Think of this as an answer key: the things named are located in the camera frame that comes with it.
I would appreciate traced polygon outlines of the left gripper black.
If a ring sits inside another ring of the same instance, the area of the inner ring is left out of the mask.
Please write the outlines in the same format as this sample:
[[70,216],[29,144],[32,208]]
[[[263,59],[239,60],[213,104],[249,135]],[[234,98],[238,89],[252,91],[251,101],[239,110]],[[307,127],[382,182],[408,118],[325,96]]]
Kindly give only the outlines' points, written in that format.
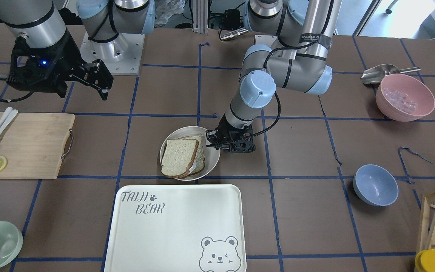
[[252,134],[252,124],[244,124],[242,128],[236,128],[224,115],[216,129],[206,131],[205,137],[210,142],[207,144],[208,148],[223,150],[225,153],[252,153],[256,149]]

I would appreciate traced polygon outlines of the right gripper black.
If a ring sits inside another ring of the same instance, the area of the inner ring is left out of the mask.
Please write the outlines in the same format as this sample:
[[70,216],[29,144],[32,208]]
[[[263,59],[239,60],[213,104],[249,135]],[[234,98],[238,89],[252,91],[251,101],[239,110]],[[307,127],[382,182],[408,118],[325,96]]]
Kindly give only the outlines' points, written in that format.
[[55,93],[64,98],[67,81],[79,82],[97,90],[107,100],[113,76],[103,60],[87,63],[69,32],[54,45],[31,48],[29,36],[20,33],[11,53],[6,83],[18,91]]

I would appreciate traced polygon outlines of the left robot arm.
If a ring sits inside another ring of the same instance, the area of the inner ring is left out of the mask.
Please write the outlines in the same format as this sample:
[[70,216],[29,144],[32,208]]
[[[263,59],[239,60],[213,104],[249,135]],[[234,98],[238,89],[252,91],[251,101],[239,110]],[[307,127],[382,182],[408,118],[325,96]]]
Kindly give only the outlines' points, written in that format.
[[207,131],[209,147],[227,153],[250,153],[252,123],[273,98],[287,88],[307,94],[325,93],[333,70],[326,64],[341,7],[340,0],[310,0],[305,15],[298,0],[247,0],[244,26],[276,36],[271,46],[256,43],[246,51],[238,90],[216,129]]

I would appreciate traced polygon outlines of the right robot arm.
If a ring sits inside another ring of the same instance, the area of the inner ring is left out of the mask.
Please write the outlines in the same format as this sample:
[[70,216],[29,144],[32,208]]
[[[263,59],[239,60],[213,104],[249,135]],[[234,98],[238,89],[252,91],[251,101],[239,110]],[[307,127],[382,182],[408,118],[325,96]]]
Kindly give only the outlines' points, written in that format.
[[150,34],[153,0],[78,0],[76,12],[53,0],[0,0],[0,20],[14,34],[10,71],[0,74],[0,102],[33,93],[65,98],[67,82],[94,88],[107,100],[111,62],[130,57],[123,34]]

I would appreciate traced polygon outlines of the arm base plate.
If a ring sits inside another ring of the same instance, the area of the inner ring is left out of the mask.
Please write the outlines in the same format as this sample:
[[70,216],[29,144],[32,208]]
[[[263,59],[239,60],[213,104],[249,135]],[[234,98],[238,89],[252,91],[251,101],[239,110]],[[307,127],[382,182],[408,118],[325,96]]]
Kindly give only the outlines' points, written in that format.
[[102,60],[112,75],[138,76],[145,38],[143,34],[121,33],[113,41],[97,43],[85,33],[80,54],[88,63]]
[[273,43],[277,40],[277,36],[255,35],[255,44],[263,44],[269,48],[273,48]]

